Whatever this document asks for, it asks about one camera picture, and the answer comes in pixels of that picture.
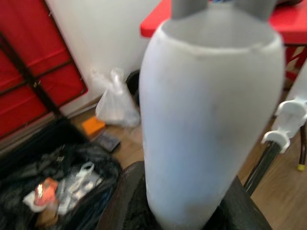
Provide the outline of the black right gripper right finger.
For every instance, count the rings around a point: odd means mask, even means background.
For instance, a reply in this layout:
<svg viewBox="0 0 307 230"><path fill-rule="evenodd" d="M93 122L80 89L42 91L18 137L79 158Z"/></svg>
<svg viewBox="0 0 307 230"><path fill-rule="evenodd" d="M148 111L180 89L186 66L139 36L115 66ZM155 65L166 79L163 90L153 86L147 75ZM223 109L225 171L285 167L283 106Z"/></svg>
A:
<svg viewBox="0 0 307 230"><path fill-rule="evenodd" d="M218 230L271 230L265 216L236 177L217 208Z"/></svg>

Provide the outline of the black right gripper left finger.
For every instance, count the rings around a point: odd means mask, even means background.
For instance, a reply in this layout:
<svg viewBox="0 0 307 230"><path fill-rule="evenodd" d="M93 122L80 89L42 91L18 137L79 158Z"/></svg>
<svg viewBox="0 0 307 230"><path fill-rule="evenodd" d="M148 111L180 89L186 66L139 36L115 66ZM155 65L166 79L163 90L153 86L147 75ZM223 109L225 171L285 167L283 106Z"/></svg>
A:
<svg viewBox="0 0 307 230"><path fill-rule="evenodd" d="M137 161L120 174L117 187L100 216L97 230L157 230L149 209L144 162Z"/></svg>

